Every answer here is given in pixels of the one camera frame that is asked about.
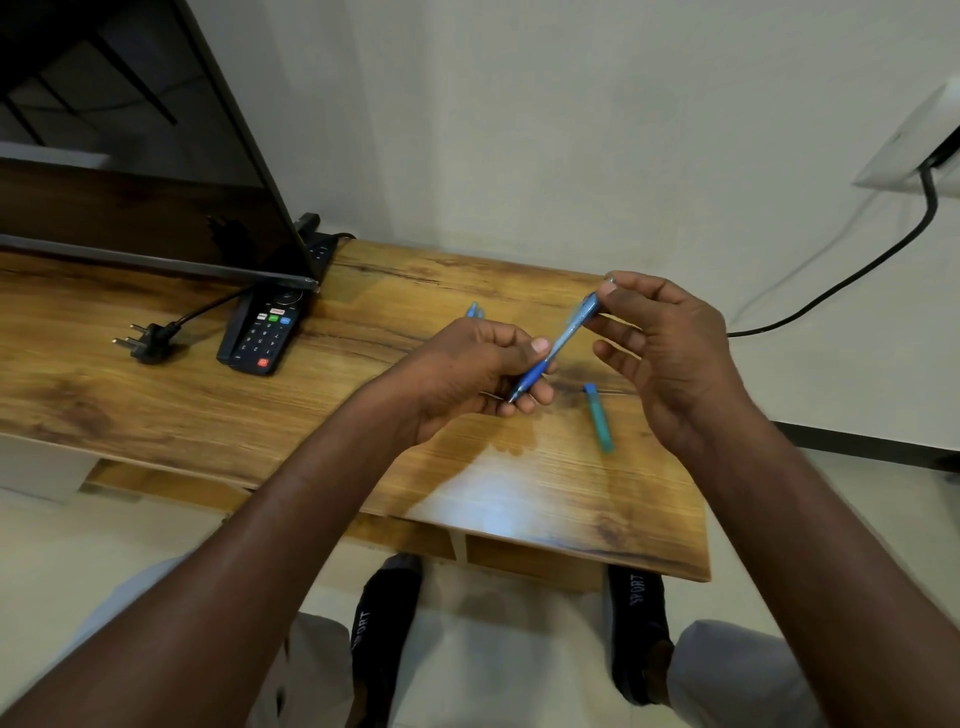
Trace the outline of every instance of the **power cord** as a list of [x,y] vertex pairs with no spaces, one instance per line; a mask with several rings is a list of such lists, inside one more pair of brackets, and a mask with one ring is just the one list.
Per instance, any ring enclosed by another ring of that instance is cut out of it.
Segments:
[[176,321],[171,321],[165,327],[160,324],[150,324],[144,328],[137,324],[130,324],[130,328],[140,332],[140,338],[131,339],[128,336],[125,339],[113,339],[113,343],[129,349],[130,356],[143,364],[158,364],[169,358],[170,354],[173,353],[174,347],[170,340],[180,332],[186,322],[197,318],[202,313],[206,313],[211,308],[216,308],[218,305],[232,301],[238,296],[243,296],[248,291],[253,290],[256,285],[258,283],[252,283],[236,291],[231,291],[216,301],[211,301],[185,316],[180,316]]
[[914,228],[912,231],[910,231],[907,235],[905,235],[904,238],[899,243],[889,248],[884,253],[881,253],[880,255],[875,257],[873,260],[871,260],[869,263],[867,263],[865,266],[863,266],[863,268],[858,270],[856,273],[854,273],[851,276],[847,276],[846,278],[841,280],[839,283],[837,283],[835,286],[833,286],[832,288],[824,291],[822,294],[817,296],[817,298],[815,298],[813,301],[805,305],[799,311],[797,311],[794,314],[791,314],[790,316],[787,316],[785,319],[780,319],[776,323],[769,324],[768,326],[765,326],[765,327],[748,328],[745,331],[731,331],[730,333],[727,334],[727,336],[731,339],[737,336],[753,336],[758,333],[766,333],[767,331],[772,331],[775,328],[784,327],[787,324],[796,321],[801,316],[803,316],[807,311],[820,305],[833,294],[843,290],[844,288],[846,288],[848,285],[855,282],[856,280],[862,279],[864,276],[866,276],[868,273],[874,270],[878,265],[888,260],[889,258],[893,257],[894,255],[899,253],[901,250],[906,248],[906,246],[908,246],[918,237],[920,237],[920,235],[928,227],[930,227],[930,223],[933,222],[933,218],[937,214],[937,208],[940,205],[940,202],[937,198],[937,186],[936,184],[933,183],[933,168],[942,164],[943,161],[944,161],[943,159],[940,159],[938,157],[937,153],[934,153],[934,155],[931,155],[930,159],[925,161],[918,168],[917,172],[920,174],[920,183],[924,188],[924,196],[926,197],[926,212],[924,213],[923,219],[917,224],[917,227]]

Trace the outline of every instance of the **black sock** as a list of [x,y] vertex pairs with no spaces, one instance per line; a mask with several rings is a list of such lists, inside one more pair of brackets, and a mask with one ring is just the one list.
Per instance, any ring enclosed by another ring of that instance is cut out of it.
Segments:
[[607,566],[606,598],[612,617],[608,649],[613,683],[634,705],[648,705],[646,656],[654,644],[670,639],[663,579],[651,571]]
[[366,702],[361,726],[385,726],[396,689],[403,643],[417,611],[423,564],[399,553],[387,559],[364,587],[350,631],[353,682]]

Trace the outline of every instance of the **power plug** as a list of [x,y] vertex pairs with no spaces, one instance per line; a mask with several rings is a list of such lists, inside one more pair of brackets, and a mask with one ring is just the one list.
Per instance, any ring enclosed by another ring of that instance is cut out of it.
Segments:
[[165,327],[160,324],[150,324],[146,328],[130,324],[130,328],[139,331],[140,337],[131,339],[128,336],[125,339],[113,339],[113,343],[129,349],[130,356],[141,364],[159,364],[161,361],[166,361],[174,352],[170,340],[180,331],[180,324],[172,321]]

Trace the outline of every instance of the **hand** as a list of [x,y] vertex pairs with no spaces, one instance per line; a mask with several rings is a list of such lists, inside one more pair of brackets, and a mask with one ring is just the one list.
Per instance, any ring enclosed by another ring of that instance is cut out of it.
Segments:
[[[544,338],[488,319],[462,318],[377,378],[393,391],[408,393],[416,421],[414,443],[433,437],[450,420],[471,412],[510,417],[531,414],[553,401],[553,387],[540,378],[516,404],[509,397],[516,378],[550,351]],[[552,362],[548,373],[556,370]]]
[[712,427],[753,409],[719,311],[666,279],[624,271],[607,278],[615,283],[601,283],[597,297],[627,323],[590,319],[585,326],[610,340],[594,342],[593,352],[636,386],[667,449],[678,456],[696,451]]

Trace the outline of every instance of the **forearm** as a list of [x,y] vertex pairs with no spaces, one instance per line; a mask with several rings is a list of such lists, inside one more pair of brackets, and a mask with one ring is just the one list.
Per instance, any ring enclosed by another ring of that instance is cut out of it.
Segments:
[[749,404],[685,459],[835,724],[960,713],[960,633]]
[[355,394],[0,724],[242,724],[330,550],[408,439],[385,396]]

